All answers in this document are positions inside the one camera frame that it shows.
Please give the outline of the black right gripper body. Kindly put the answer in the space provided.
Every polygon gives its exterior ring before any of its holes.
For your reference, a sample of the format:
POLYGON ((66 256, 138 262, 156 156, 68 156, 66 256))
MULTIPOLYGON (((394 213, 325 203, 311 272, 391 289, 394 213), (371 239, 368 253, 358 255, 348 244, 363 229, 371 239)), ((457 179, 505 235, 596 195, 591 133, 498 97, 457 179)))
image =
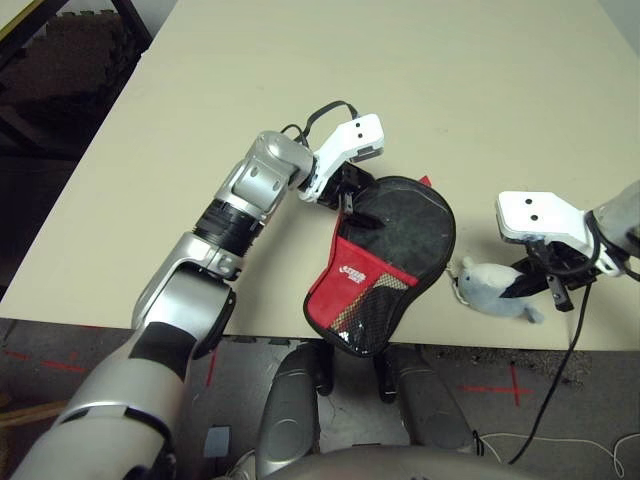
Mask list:
POLYGON ((560 276, 563 284, 569 290, 575 290, 586 286, 596 280, 598 269, 587 266, 588 256, 560 242, 545 244, 542 240, 535 240, 525 244, 527 257, 519 261, 519 271, 549 272, 546 267, 554 271, 573 272, 573 274, 560 276))

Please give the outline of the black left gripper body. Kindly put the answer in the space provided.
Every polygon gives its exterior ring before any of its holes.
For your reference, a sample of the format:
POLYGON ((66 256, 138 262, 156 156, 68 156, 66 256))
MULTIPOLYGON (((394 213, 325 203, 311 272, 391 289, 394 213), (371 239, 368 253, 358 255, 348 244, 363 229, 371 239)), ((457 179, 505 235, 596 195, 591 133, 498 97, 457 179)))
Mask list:
POLYGON ((373 176, 351 163, 343 163, 329 178, 319 196, 319 204, 331 210, 341 209, 341 195, 350 192, 352 198, 373 183, 373 176))

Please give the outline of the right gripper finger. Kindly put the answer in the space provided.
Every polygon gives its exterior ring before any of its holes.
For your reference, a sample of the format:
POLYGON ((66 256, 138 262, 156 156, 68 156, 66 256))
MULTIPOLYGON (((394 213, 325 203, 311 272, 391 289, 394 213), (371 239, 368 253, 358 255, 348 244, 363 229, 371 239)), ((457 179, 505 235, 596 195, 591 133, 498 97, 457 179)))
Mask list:
POLYGON ((547 274, 546 281, 552 294, 555 308, 560 312, 570 312, 573 310, 573 303, 569 297, 567 289, 562 279, 556 275, 547 274))
POLYGON ((501 298, 524 298, 536 295, 548 289, 547 275, 544 272, 521 272, 516 270, 514 281, 500 294, 501 298))

